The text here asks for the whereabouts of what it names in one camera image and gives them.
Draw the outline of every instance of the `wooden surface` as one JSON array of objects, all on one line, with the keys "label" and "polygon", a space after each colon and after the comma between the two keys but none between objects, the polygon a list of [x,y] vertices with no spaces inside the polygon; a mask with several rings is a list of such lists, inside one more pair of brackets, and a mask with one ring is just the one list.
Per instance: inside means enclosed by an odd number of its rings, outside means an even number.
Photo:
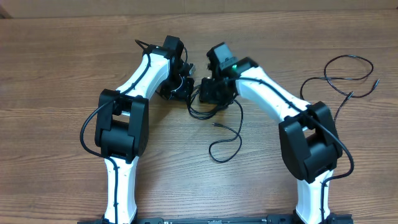
[{"label": "wooden surface", "polygon": [[11,18],[395,9],[398,0],[0,0]]},{"label": "wooden surface", "polygon": [[[180,37],[207,77],[207,50],[225,41],[234,54],[252,57],[275,81],[298,95],[308,77],[342,54],[371,60],[365,82],[336,82],[357,94],[336,127],[355,160],[352,176],[331,183],[330,207],[352,213],[356,223],[398,222],[398,11],[313,11],[181,16],[116,16],[0,20],[0,223],[76,223],[99,218],[106,208],[102,159],[85,152],[78,134],[102,89],[124,83],[141,62],[140,39],[162,44]],[[331,65],[330,76],[360,77],[355,60]],[[344,97],[327,83],[304,91],[335,112]],[[258,106],[244,107],[243,147],[226,164],[214,163],[208,145],[232,136],[219,122],[238,127],[232,105],[208,121],[191,118],[181,102],[150,100],[150,140],[137,169],[139,217],[198,218],[290,213],[296,180],[280,155],[277,125]],[[94,123],[86,132],[94,147]],[[215,148],[218,157],[238,142]],[[348,160],[338,161],[336,174]]]}]

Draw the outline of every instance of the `light wood grain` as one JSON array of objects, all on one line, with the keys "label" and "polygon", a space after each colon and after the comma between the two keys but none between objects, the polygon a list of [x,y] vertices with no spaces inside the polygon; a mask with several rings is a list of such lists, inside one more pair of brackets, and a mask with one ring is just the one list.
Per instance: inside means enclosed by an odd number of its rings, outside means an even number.
[{"label": "light wood grain", "polygon": [[1,0],[6,17],[395,9],[397,0]]},{"label": "light wood grain", "polygon": [[[124,83],[141,62],[134,39],[162,44],[180,37],[195,78],[210,73],[206,51],[225,41],[237,57],[252,57],[288,91],[298,95],[308,77],[341,54],[370,59],[374,74],[362,83],[336,82],[364,93],[352,99],[337,128],[354,156],[352,176],[331,183],[330,207],[352,213],[356,223],[398,221],[398,13],[389,11],[263,12],[177,16],[116,16],[0,20],[0,223],[75,223],[99,218],[106,207],[102,159],[80,146],[81,124],[103,88]],[[367,65],[342,59],[330,76],[359,77]],[[323,81],[306,86],[308,101],[335,112],[344,97]],[[137,170],[139,217],[205,218],[290,213],[295,179],[280,156],[277,125],[247,100],[243,147],[226,164],[208,156],[212,141],[237,128],[232,105],[209,121],[189,116],[181,102],[150,100],[150,137]],[[94,124],[86,139],[93,144]],[[237,142],[215,148],[231,154]],[[336,173],[345,172],[343,156]]]}]

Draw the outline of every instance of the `robotic arm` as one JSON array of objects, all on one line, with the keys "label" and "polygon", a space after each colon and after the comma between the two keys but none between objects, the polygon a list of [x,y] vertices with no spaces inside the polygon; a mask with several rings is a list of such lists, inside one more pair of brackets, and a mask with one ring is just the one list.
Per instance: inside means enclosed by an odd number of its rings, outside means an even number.
[{"label": "robotic arm", "polygon": [[[108,103],[98,112],[95,143],[101,148],[108,171],[108,206],[98,223],[168,224],[161,218],[137,219],[134,200],[136,167],[148,141],[148,101],[156,88],[167,99],[186,100],[193,90],[193,64],[181,60],[183,44],[179,38],[167,36],[163,46],[149,45],[144,51],[142,63],[134,75],[117,91],[104,90],[99,106]],[[136,87],[115,99],[136,82],[148,63],[150,67]],[[322,130],[314,126],[296,108],[315,118],[337,136],[330,110],[322,102],[311,105],[300,100],[271,80],[264,70],[250,58],[238,60],[226,44],[213,47],[207,56],[210,60],[211,78],[201,83],[200,100],[225,105],[236,94],[256,102],[279,124],[282,158],[288,170],[297,179],[298,204],[293,215],[269,215],[266,218],[237,218],[235,223],[306,223],[321,222],[321,183],[332,176],[341,148]],[[262,82],[268,83],[274,90]],[[129,122],[113,120],[113,115],[129,116]],[[314,129],[315,134],[305,138],[304,131]],[[328,186],[325,187],[324,216],[333,223],[352,223],[351,215],[336,216],[328,208]],[[212,220],[173,220],[176,224],[210,223]]]}]

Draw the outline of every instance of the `wooden table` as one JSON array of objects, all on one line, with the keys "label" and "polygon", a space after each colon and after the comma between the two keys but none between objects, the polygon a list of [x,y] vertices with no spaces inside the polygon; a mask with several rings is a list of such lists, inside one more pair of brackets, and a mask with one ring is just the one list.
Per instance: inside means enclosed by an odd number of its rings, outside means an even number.
[{"label": "wooden table", "polygon": [[[78,134],[104,88],[124,83],[141,62],[140,39],[161,45],[182,39],[195,77],[210,75],[206,52],[222,41],[237,57],[252,57],[298,95],[308,77],[323,75],[333,57],[356,54],[374,63],[363,82],[336,82],[345,91],[376,91],[352,99],[337,120],[355,160],[352,176],[331,183],[330,207],[356,223],[398,222],[398,11],[312,11],[174,16],[0,20],[0,223],[76,223],[99,218],[107,202],[102,159],[85,152]],[[360,77],[365,63],[342,59],[330,76]],[[306,86],[308,101],[335,112],[344,96],[324,81]],[[211,142],[237,128],[232,105],[208,121],[186,106],[154,96],[150,140],[137,170],[139,217],[205,218],[291,213],[296,180],[286,169],[277,125],[257,105],[244,106],[243,147],[226,164],[208,155]],[[94,147],[94,122],[87,129]],[[226,157],[238,142],[220,145]],[[336,174],[348,170],[338,161]]]}]

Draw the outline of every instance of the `tabletop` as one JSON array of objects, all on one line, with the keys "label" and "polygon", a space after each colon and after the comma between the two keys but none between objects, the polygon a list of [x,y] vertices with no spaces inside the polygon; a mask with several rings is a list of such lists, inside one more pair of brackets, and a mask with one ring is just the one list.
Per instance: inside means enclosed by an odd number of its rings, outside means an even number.
[{"label": "tabletop", "polygon": [[[0,223],[76,223],[97,219],[107,203],[103,159],[80,146],[79,132],[104,88],[122,85],[142,59],[139,39],[161,45],[174,35],[196,65],[197,83],[210,76],[206,52],[226,42],[238,58],[251,57],[298,96],[302,82],[323,75],[343,54],[362,56],[374,72],[361,82],[336,81],[349,100],[336,122],[355,161],[351,176],[331,182],[330,208],[352,213],[356,223],[398,220],[398,11],[303,11],[0,20]],[[329,76],[361,77],[369,65],[344,58]],[[314,80],[305,99],[335,113],[344,96]],[[208,155],[211,142],[233,137],[219,122],[238,128],[236,105],[207,121],[196,120],[179,101],[154,95],[149,143],[139,159],[139,217],[261,217],[292,213],[296,180],[280,153],[277,123],[254,103],[244,110],[243,146],[225,164]],[[208,106],[195,103],[199,109]],[[85,139],[95,148],[91,122]],[[232,154],[238,142],[214,148]],[[338,160],[336,174],[349,168]]]}]

